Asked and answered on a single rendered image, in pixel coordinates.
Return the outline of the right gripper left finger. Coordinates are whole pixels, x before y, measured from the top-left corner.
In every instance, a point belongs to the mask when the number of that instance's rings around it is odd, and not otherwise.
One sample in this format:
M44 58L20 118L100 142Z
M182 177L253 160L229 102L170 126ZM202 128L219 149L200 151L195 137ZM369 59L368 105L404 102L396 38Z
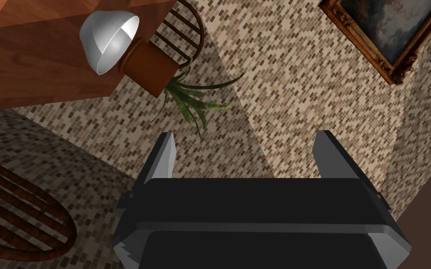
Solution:
M153 178L171 178L176 158L172 132L163 132L157 139L138 176L138 184Z

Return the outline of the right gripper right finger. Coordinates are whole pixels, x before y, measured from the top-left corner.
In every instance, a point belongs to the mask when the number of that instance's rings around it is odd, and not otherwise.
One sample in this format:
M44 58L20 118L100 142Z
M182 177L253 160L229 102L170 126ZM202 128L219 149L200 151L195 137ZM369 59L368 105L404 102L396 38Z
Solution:
M366 174L330 131L317 131L312 154L322 178L356 178L368 183Z

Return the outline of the potted plant in terracotta pot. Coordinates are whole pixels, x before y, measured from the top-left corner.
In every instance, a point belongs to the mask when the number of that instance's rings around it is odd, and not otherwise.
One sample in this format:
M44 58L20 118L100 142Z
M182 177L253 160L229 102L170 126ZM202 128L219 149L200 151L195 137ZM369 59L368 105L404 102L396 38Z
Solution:
M150 95L158 98L164 95L164 103L171 96L183 118L192 123L202 142L208 129L205 111L221 110L233 107L231 103L205 102L200 100L205 96L205 90L215 90L229 87L242 78L237 78L215 85L188 85L182 80L190 72L188 66L177 74L179 65L159 47L137 38L130 46L118 65L119 71L137 83Z

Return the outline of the gold framed painting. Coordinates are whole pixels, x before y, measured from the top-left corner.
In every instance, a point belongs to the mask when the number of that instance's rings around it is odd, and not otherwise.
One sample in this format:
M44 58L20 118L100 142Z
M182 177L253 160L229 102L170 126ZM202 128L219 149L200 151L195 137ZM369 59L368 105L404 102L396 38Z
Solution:
M431 36L431 0L321 0L318 5L389 85L401 85Z

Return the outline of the white bowl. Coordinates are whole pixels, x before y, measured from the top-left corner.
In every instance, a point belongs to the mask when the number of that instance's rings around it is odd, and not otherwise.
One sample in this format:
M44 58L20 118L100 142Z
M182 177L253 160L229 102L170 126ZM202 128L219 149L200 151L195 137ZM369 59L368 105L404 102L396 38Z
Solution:
M79 38L92 70L103 75L121 59L133 41L139 17L123 10L94 11L83 22Z

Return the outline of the dark wooden spindle chair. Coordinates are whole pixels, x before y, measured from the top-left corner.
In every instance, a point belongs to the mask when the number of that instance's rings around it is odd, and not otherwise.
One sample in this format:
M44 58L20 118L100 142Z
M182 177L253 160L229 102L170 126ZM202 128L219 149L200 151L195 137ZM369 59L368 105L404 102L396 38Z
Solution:
M61 242L0 205L1 219L50 247L49 250L43 250L0 224L0 239L9 244L0 244L0 259L44 262L60 257L74 246L78 234L68 211L50 194L2 166L0 199L66 238L65 242Z
M182 70L200 55L205 43L205 28L199 12L189 0L174 1L150 44L161 49Z

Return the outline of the brown wooden table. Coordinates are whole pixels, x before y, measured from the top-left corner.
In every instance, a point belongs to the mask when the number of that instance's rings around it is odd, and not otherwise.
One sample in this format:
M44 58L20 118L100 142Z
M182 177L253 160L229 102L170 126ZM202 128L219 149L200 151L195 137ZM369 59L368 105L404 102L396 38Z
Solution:
M123 74L97 75L80 28L96 10L140 18L136 37L149 40L177 0L0 0L0 109L109 96Z

